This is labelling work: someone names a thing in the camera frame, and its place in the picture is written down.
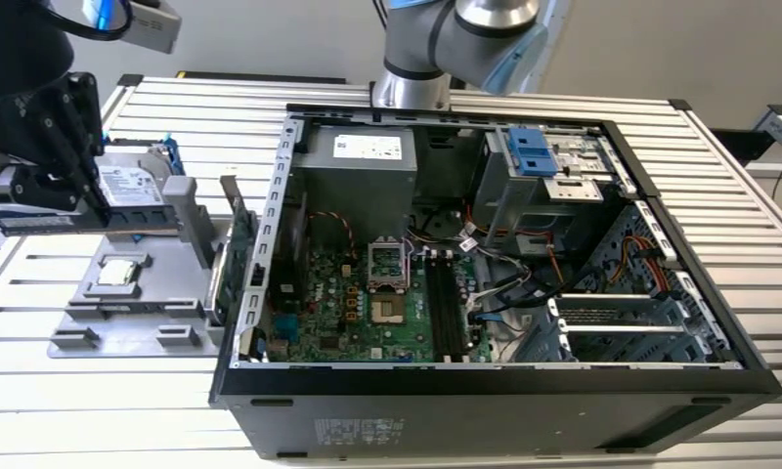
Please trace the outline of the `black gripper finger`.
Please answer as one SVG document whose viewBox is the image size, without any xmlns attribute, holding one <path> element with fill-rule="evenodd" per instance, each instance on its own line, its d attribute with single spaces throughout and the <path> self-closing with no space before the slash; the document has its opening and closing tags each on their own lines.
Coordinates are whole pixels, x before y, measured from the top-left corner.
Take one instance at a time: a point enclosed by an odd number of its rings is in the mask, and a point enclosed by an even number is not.
<svg viewBox="0 0 782 469">
<path fill-rule="evenodd" d="M 39 121 L 41 90 L 0 100 L 0 151 L 23 162 L 15 169 L 10 195 L 19 204 L 71 211 L 79 199 L 54 175 L 55 161 Z"/>
<path fill-rule="evenodd" d="M 38 93 L 39 121 L 54 175 L 86 205 L 91 226 L 109 223 L 109 204 L 98 186 L 94 158 L 103 153 L 97 86 L 89 72 L 67 72 Z"/>
</svg>

